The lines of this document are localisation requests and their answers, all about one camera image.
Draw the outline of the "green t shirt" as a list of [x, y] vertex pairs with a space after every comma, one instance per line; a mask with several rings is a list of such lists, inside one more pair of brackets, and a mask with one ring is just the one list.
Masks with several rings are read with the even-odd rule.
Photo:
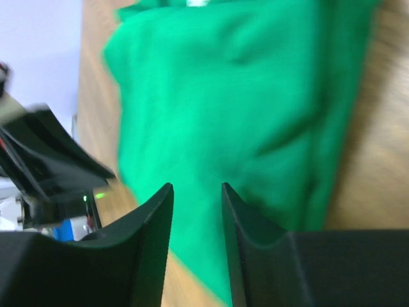
[[121, 101], [118, 169], [145, 202], [174, 187], [171, 251], [231, 306], [229, 183], [287, 230], [320, 230], [377, 1], [139, 1], [104, 59]]

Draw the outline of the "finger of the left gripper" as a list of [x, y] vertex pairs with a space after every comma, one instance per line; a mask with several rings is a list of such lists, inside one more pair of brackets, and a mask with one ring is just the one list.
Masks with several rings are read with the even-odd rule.
[[1, 168], [24, 196], [60, 201], [107, 185], [49, 148], [28, 126], [1, 127]]
[[115, 178], [109, 168], [94, 160], [75, 142], [50, 109], [34, 109], [26, 112], [22, 115], [22, 121], [49, 148], [71, 159], [76, 166], [105, 179]]

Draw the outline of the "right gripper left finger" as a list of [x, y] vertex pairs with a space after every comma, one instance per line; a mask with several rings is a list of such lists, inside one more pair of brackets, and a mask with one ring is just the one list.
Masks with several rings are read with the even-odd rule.
[[82, 240], [1, 233], [2, 306], [160, 306], [174, 190]]

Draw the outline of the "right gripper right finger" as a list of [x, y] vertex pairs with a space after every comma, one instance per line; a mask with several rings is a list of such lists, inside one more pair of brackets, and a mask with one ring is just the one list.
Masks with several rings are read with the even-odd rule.
[[407, 306], [408, 231], [289, 232], [222, 185], [234, 306]]

